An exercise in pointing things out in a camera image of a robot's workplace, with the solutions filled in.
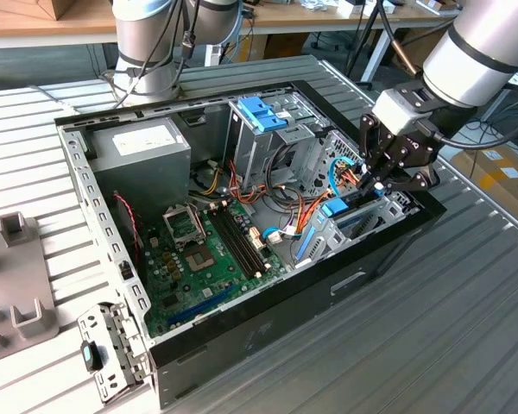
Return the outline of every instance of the green circuit board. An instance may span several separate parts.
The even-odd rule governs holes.
[[[227,211],[250,241],[247,233],[253,224],[242,205],[232,203]],[[143,232],[147,235],[142,237],[145,288],[151,301],[145,320],[152,337],[163,335],[198,314],[211,311],[286,272],[281,260],[264,248],[258,253],[268,270],[261,278],[246,275],[210,220],[211,212],[199,211],[197,215],[205,231],[205,241],[202,244],[188,243],[182,251],[175,249],[163,221]],[[169,223],[177,233],[176,229],[181,229],[184,234],[192,230],[183,216],[173,221],[169,219]],[[203,306],[199,313],[190,312],[187,317],[182,313],[196,306]]]

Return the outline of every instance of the gray plastic holder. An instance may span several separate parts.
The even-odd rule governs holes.
[[[59,329],[36,220],[0,216],[0,359]]]

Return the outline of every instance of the ram slot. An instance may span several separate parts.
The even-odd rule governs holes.
[[[232,256],[242,268],[247,279],[252,279],[256,273],[265,272],[265,266],[251,246],[248,239],[242,234],[234,223],[232,216],[226,210],[219,211],[210,216],[211,223],[223,239],[224,244],[230,250]]]

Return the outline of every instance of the metal grating surface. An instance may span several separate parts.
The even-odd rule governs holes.
[[[185,71],[189,95],[304,79],[357,120],[368,105],[311,57]],[[46,87],[81,111],[100,81]],[[61,333],[0,361],[0,412],[99,411],[75,318],[110,300],[52,119],[29,89],[0,91],[0,214],[36,216]],[[449,210],[389,274],[171,407],[172,413],[518,412],[518,228],[439,164]],[[155,412],[141,387],[104,410]]]

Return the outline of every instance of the red cable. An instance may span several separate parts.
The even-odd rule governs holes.
[[[140,251],[140,248],[138,247],[138,233],[136,232],[136,220],[134,213],[132,212],[132,208],[130,207],[129,203],[127,203],[127,200],[125,200],[116,193],[113,193],[113,197],[115,197],[117,200],[123,203],[124,207],[127,209],[127,212],[129,213],[130,221],[132,222],[132,231],[135,237],[136,264],[138,264],[138,253]]]

